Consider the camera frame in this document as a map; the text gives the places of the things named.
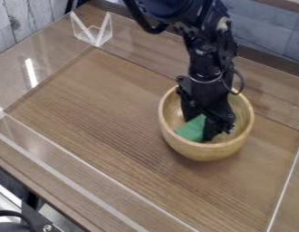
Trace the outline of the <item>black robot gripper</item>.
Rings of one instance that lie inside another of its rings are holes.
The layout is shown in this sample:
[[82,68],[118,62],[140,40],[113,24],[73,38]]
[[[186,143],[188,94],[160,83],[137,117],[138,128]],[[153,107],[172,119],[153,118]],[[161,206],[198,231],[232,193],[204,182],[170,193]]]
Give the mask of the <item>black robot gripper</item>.
[[210,141],[222,132],[234,128],[234,111],[228,102],[229,91],[220,81],[194,82],[189,76],[176,78],[176,93],[181,99],[185,121],[205,116],[202,141]]

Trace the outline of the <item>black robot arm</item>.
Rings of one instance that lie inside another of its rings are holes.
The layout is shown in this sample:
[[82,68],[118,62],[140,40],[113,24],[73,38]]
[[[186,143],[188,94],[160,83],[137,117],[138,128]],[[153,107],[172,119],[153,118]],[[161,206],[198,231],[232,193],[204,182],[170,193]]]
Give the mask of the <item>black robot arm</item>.
[[229,95],[242,76],[233,59],[237,43],[222,0],[124,0],[142,30],[160,34],[172,27],[188,51],[188,74],[176,77],[185,125],[174,130],[186,140],[208,142],[234,129]]

